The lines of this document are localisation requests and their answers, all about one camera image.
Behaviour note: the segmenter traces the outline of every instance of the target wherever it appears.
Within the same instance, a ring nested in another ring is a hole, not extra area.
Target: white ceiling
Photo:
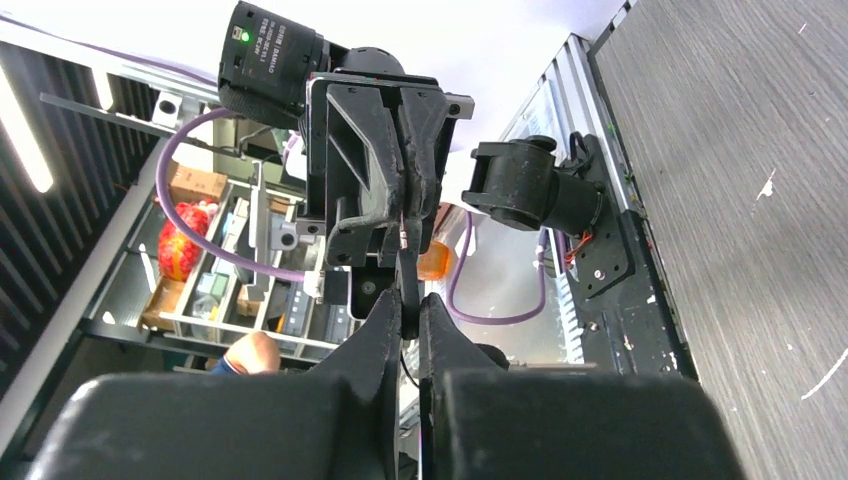
[[[2,0],[15,19],[74,40],[179,63],[214,77],[233,0]],[[477,103],[454,149],[496,140],[569,33],[594,39],[623,0],[255,0],[347,47],[376,46],[408,73]]]

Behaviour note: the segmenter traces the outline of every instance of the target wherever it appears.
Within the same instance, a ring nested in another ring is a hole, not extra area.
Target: gray wood grain surface
[[[802,400],[848,348],[846,29],[845,0],[641,0],[596,56],[754,479],[848,478],[848,362]]]

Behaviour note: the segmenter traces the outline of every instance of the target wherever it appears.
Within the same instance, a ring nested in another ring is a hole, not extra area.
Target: person's hand
[[[239,373],[275,373],[280,370],[280,347],[265,332],[251,332],[234,343],[224,358]]]

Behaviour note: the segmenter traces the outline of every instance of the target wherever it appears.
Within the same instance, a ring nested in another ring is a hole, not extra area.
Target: red wire
[[[577,252],[579,252],[580,249],[585,247],[590,240],[592,240],[592,234],[588,231],[583,232],[583,237],[580,239],[580,243],[578,243],[574,248],[572,248],[565,254],[566,268],[571,268],[572,262],[574,262],[574,256],[577,255]]]

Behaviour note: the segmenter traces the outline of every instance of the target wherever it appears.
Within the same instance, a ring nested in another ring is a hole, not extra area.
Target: blue sleeve
[[[209,370],[209,374],[210,375],[238,375],[238,372],[236,371],[235,368],[233,368],[232,365],[230,365],[230,362],[228,362],[226,358],[222,357],[220,360],[218,360],[218,363],[215,364],[215,366],[212,368],[212,370]]]

